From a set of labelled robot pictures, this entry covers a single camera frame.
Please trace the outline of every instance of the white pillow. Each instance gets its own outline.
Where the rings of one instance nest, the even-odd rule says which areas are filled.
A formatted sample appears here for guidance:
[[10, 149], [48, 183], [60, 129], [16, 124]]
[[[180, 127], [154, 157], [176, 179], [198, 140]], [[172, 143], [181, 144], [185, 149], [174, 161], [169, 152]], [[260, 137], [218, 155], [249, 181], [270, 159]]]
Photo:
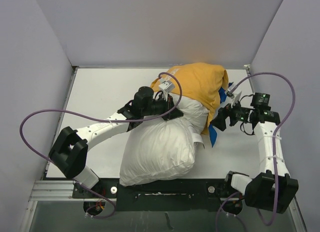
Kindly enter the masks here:
[[[173, 100], [176, 102], [177, 96], [173, 95]], [[121, 185], [173, 180], [193, 167], [208, 110], [187, 97], [182, 98], [178, 108], [183, 117], [146, 121], [130, 132], [120, 168]]]

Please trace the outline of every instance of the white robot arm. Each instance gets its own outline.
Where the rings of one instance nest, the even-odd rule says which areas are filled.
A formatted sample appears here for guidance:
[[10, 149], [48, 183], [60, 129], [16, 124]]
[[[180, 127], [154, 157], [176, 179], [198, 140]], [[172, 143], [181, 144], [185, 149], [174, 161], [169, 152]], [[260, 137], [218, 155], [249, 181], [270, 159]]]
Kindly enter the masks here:
[[240, 95], [240, 91], [228, 94], [232, 98], [231, 103], [219, 109], [217, 117], [211, 121], [211, 124], [221, 131], [227, 128], [227, 117], [230, 119], [230, 126], [234, 126], [238, 121], [252, 124], [258, 142], [260, 171], [253, 179], [246, 174], [230, 171], [225, 181], [244, 195], [247, 206], [272, 211], [277, 176], [279, 196], [276, 211], [284, 213], [298, 191], [299, 185], [296, 179], [290, 178], [286, 167], [280, 143], [280, 130], [274, 134], [280, 124], [279, 114], [271, 111], [269, 94], [255, 93], [251, 102], [253, 108], [241, 107]]
[[[114, 113], [107, 120], [126, 120], [127, 118], [121, 113]], [[90, 126], [78, 128], [76, 134], [86, 139], [87, 151], [91, 150], [97, 144], [117, 135], [128, 131], [128, 123], [94, 123]], [[86, 165], [84, 169], [74, 177], [78, 182], [83, 183], [91, 189], [99, 182], [98, 176]]]

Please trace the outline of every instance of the white wall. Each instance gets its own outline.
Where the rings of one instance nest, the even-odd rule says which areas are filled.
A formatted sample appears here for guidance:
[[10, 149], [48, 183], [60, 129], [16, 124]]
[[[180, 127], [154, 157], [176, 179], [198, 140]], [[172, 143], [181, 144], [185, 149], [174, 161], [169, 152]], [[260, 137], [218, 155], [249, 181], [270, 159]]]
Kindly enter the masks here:
[[[292, 177], [299, 181], [297, 200], [309, 232], [319, 231], [320, 191], [320, 0], [284, 0], [252, 62], [254, 73], [278, 72], [296, 91], [296, 106], [282, 130], [282, 146]], [[290, 88], [266, 75], [258, 91], [271, 93], [271, 106], [283, 118]]]
[[[20, 139], [20, 122], [35, 110], [62, 107], [72, 68], [36, 0], [0, 0], [0, 24], [0, 231], [17, 232], [45, 166]], [[40, 115], [25, 127], [44, 154], [57, 119]]]
[[37, 0], [74, 66], [250, 63], [282, 0]]

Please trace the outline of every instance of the yellow towel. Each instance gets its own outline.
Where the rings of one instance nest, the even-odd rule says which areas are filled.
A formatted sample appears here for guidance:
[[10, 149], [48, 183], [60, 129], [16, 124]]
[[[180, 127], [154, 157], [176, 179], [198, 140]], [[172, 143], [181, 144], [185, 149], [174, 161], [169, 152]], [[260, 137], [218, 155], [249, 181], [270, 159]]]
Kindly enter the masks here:
[[[228, 74], [221, 65], [208, 63], [191, 63], [178, 65], [170, 68], [168, 73], [174, 75], [181, 84], [182, 95], [197, 100], [208, 110], [208, 120], [203, 134], [208, 134], [208, 126], [214, 118], [216, 109], [220, 105], [219, 89], [228, 88]], [[168, 75], [162, 75], [165, 80], [174, 83], [175, 88], [172, 93], [179, 95], [179, 87], [174, 79]], [[156, 79], [151, 84], [154, 91], [158, 91], [159, 80]]]

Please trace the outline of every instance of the purple cable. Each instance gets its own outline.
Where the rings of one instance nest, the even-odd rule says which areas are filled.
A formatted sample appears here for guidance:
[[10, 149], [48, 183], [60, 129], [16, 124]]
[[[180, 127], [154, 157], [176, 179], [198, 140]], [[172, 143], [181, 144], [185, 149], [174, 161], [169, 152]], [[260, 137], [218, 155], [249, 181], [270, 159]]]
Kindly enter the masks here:
[[[277, 155], [277, 151], [276, 151], [276, 135], [278, 130], [280, 129], [280, 127], [284, 124], [284, 122], [286, 122], [286, 120], [288, 119], [288, 117], [290, 116], [290, 114], [292, 113], [294, 107], [295, 107], [295, 103], [296, 103], [296, 92], [294, 89], [294, 86], [292, 85], [292, 83], [282, 74], [279, 73], [273, 73], [273, 72], [260, 72], [260, 73], [255, 73], [252, 75], [249, 75], [248, 77], [245, 77], [244, 79], [242, 79], [235, 87], [233, 87], [230, 90], [230, 93], [233, 93], [236, 88], [245, 80], [252, 78], [254, 76], [260, 76], [260, 75], [273, 75], [273, 76], [278, 76], [282, 79], [284, 79], [288, 85], [290, 86], [291, 92], [292, 92], [292, 103], [291, 103], [291, 107], [288, 111], [288, 113], [286, 114], [286, 116], [283, 118], [283, 120], [280, 122], [280, 124], [275, 128], [273, 135], [272, 135], [272, 153], [274, 156]], [[278, 167], [277, 167], [277, 159], [276, 157], [273, 157], [273, 166], [274, 166], [274, 201], [273, 201], [273, 210], [272, 210], [272, 217], [270, 219], [270, 221], [266, 221], [264, 219], [264, 217], [262, 216], [260, 210], [257, 208], [257, 212], [259, 217], [261, 218], [262, 222], [266, 225], [266, 226], [270, 226], [273, 224], [276, 215], [277, 215], [277, 204], [278, 204], [278, 197], [279, 197], [279, 178], [278, 178]]]
[[[169, 114], [170, 112], [172, 112], [177, 106], [178, 104], [180, 103], [181, 99], [182, 99], [182, 87], [181, 87], [181, 84], [179, 83], [178, 79], [173, 76], [172, 74], [168, 73], [168, 72], [161, 72], [159, 73], [158, 75], [158, 78], [160, 79], [161, 78], [161, 75], [168, 75], [170, 77], [172, 77], [175, 82], [177, 83], [178, 87], [179, 87], [179, 92], [180, 92], [180, 95], [179, 95], [179, 99], [178, 101], [176, 102], [176, 104], [171, 108], [169, 109], [167, 112], [163, 113], [163, 114], [160, 114], [160, 115], [157, 115], [155, 117], [149, 117], [149, 118], [143, 118], [143, 119], [128, 119], [128, 120], [104, 120], [104, 119], [98, 119], [98, 118], [93, 118], [93, 117], [90, 117], [90, 116], [86, 116], [86, 115], [83, 115], [81, 113], [77, 113], [77, 112], [73, 112], [73, 111], [69, 111], [69, 110], [64, 110], [64, 109], [57, 109], [57, 108], [49, 108], [49, 109], [42, 109], [42, 110], [38, 110], [38, 111], [35, 111], [31, 114], [29, 114], [27, 117], [25, 117], [23, 119], [23, 121], [21, 122], [20, 124], [20, 127], [19, 127], [19, 133], [20, 133], [20, 137], [22, 139], [22, 141], [25, 143], [25, 145], [30, 149], [32, 150], [33, 152], [35, 152], [38, 156], [42, 157], [43, 159], [53, 163], [53, 161], [43, 155], [42, 153], [40, 153], [39, 151], [37, 151], [35, 148], [33, 148], [29, 143], [28, 141], [26, 140], [25, 138], [25, 135], [24, 135], [24, 132], [23, 132], [23, 127], [25, 125], [25, 123], [27, 122], [28, 119], [30, 119], [32, 116], [35, 116], [37, 114], [41, 114], [41, 113], [44, 113], [44, 112], [60, 112], [60, 113], [67, 113], [67, 114], [71, 114], [71, 115], [75, 115], [75, 116], [79, 116], [79, 117], [82, 117], [82, 118], [85, 118], [85, 119], [88, 119], [88, 120], [91, 120], [91, 121], [96, 121], [96, 122], [101, 122], [101, 123], [134, 123], [134, 122], [144, 122], [144, 121], [151, 121], [151, 120], [155, 120], [155, 119], [158, 119], [158, 118], [161, 118], [167, 114]], [[88, 187], [86, 187], [85, 185], [79, 183], [81, 187], [83, 187], [85, 190], [91, 192], [92, 194], [108, 201], [112, 206], [113, 206], [113, 211], [112, 213], [106, 215], [106, 216], [93, 216], [93, 218], [95, 219], [105, 219], [105, 218], [108, 218], [110, 216], [112, 216], [115, 212], [116, 212], [116, 205], [115, 203], [113, 203], [110, 199], [104, 197], [103, 195], [101, 194], [98, 194], [97, 192], [94, 192], [93, 190], [89, 189]]]
[[[225, 199], [225, 201], [223, 201], [223, 203], [220, 205], [218, 211], [216, 212], [216, 215], [215, 215], [215, 232], [219, 232], [218, 230], [218, 218], [219, 218], [219, 214], [221, 213], [221, 211], [223, 210], [223, 207], [225, 206], [225, 204], [233, 197], [235, 197], [236, 195], [239, 195], [240, 192], [234, 192], [233, 194], [231, 194], [228, 198]], [[241, 218], [239, 218], [238, 216], [236, 216], [235, 214], [231, 213], [231, 215], [234, 215], [235, 218], [240, 221], [240, 223], [242, 224], [243, 228], [244, 228], [244, 231], [247, 232], [248, 229], [245, 225], [245, 223], [242, 221]]]

